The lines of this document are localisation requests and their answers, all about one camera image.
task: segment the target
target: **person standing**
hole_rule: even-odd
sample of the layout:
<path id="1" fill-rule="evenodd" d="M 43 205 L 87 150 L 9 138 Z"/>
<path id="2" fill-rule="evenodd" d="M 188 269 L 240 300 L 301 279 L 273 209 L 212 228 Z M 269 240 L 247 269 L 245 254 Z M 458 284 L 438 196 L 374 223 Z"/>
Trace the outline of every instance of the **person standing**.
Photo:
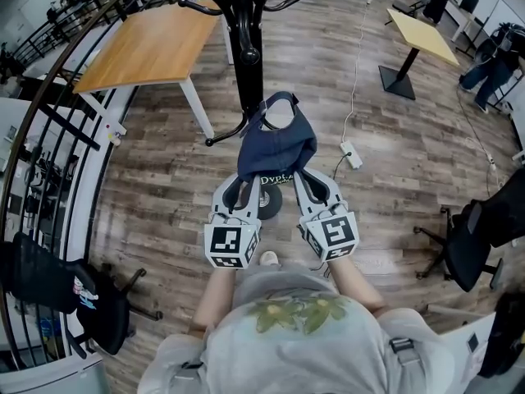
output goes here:
<path id="1" fill-rule="evenodd" d="M 525 29 L 513 25 L 513 28 L 517 30 L 517 33 L 513 33 L 506 32 L 504 27 L 505 25 L 502 25 L 502 29 L 492 38 L 501 44 L 505 36 L 508 35 L 512 43 L 510 50 L 504 51 L 498 48 L 494 57 L 478 64 L 466 75 L 459 78 L 459 88 L 467 92 L 481 81 L 485 81 L 477 91 L 476 98 L 474 98 L 474 103 L 485 114 L 489 112 L 486 107 L 489 97 L 499 87 L 507 83 L 517 69 L 525 73 Z"/>

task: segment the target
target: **blue cloth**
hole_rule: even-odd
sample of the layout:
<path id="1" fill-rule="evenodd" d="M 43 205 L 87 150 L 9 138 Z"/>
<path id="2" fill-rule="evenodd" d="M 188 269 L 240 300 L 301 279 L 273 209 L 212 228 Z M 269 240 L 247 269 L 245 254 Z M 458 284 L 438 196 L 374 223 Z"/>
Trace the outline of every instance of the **blue cloth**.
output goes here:
<path id="1" fill-rule="evenodd" d="M 477 92 L 474 101 L 482 108 L 486 108 L 489 97 L 502 85 L 507 83 L 513 72 L 503 60 L 494 58 L 489 62 L 474 67 L 461 80 L 461 85 L 470 90 L 482 80 L 485 80 Z"/>
<path id="2" fill-rule="evenodd" d="M 291 123 L 282 129 L 261 130 L 266 111 L 278 100 L 290 102 L 294 112 Z M 301 112 L 299 100 L 289 92 L 277 92 L 262 101 L 259 110 L 244 128 L 244 136 L 237 161 L 237 173 L 250 182 L 260 176 L 291 176 L 302 170 L 317 151 L 317 139 L 310 123 Z"/>

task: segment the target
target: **office chair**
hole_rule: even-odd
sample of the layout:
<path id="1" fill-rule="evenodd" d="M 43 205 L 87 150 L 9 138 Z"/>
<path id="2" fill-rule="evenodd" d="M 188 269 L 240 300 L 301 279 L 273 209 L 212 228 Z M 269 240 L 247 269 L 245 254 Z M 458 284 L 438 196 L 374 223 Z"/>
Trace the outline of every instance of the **office chair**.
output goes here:
<path id="1" fill-rule="evenodd" d="M 71 347 L 82 358 L 87 353 L 80 345 L 93 339 L 110 355 L 115 355 L 124 340 L 132 335 L 129 329 L 130 311 L 153 321 L 162 319 L 162 312 L 150 313 L 132 306 L 127 294 L 139 277 L 146 274 L 141 268 L 122 290 L 118 290 L 109 275 L 111 266 L 103 265 L 102 272 L 83 259 L 63 261 L 39 246 L 30 236 L 16 233 L 13 242 L 2 244 L 0 279 L 5 291 L 28 303 L 47 306 L 65 314 L 76 310 L 84 333 L 73 337 L 66 330 Z"/>
<path id="2" fill-rule="evenodd" d="M 485 264 L 492 247 L 499 247 L 525 236 L 525 168 L 518 169 L 505 185 L 485 201 L 472 200 L 461 214 L 451 217 L 446 213 L 446 237 L 436 235 L 421 227 L 414 233 L 424 233 L 443 246 L 440 255 L 417 277 L 428 277 L 430 271 L 445 261 L 450 273 L 445 278 L 454 279 L 464 291 L 470 291 L 483 272 L 493 275 L 491 289 L 495 289 L 503 260 L 493 267 Z"/>
<path id="3" fill-rule="evenodd" d="M 486 264 L 491 243 L 487 234 L 480 226 L 482 206 L 475 203 L 469 214 L 451 216 L 449 208 L 441 208 L 446 213 L 446 237 L 436 235 L 422 227 L 414 227 L 414 233 L 424 233 L 443 247 L 441 253 L 422 273 L 417 273 L 418 279 L 427 278 L 431 271 L 445 261 L 449 272 L 444 273 L 445 280 L 455 280 L 464 291 L 469 292 L 476 285 L 483 272 L 492 274 L 491 289 L 495 290 L 503 269 L 503 259 L 497 266 Z"/>

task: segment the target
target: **forearm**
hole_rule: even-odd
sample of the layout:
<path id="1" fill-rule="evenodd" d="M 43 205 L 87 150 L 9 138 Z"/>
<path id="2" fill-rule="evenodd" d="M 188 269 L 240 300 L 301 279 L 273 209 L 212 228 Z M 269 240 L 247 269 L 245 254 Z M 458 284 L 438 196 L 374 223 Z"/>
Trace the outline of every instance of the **forearm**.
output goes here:
<path id="1" fill-rule="evenodd" d="M 235 289 L 235 272 L 231 268 L 215 268 L 189 325 L 188 334 L 203 337 L 206 328 L 216 327 L 231 311 Z"/>
<path id="2" fill-rule="evenodd" d="M 328 263 L 339 293 L 359 302 L 372 314 L 382 312 L 386 302 L 377 289 L 367 281 L 347 256 Z"/>

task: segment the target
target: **wooden table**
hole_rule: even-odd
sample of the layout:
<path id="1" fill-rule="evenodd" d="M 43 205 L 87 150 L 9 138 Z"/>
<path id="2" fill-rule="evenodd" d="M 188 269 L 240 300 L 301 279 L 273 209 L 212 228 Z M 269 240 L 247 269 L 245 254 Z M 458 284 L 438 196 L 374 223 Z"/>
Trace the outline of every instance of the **wooden table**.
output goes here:
<path id="1" fill-rule="evenodd" d="M 434 26 L 418 21 L 403 13 L 387 9 L 393 22 L 399 28 L 406 43 L 412 47 L 401 70 L 379 66 L 383 88 L 387 92 L 415 100 L 412 83 L 407 73 L 419 51 L 425 51 L 452 66 L 459 66 L 456 56 Z"/>
<path id="2" fill-rule="evenodd" d="M 199 2 L 218 8 L 214 2 Z M 166 5 L 126 19 L 76 84 L 95 111 L 104 108 L 91 92 L 124 86 L 179 83 L 206 137 L 214 136 L 189 74 L 218 21 L 188 7 Z"/>

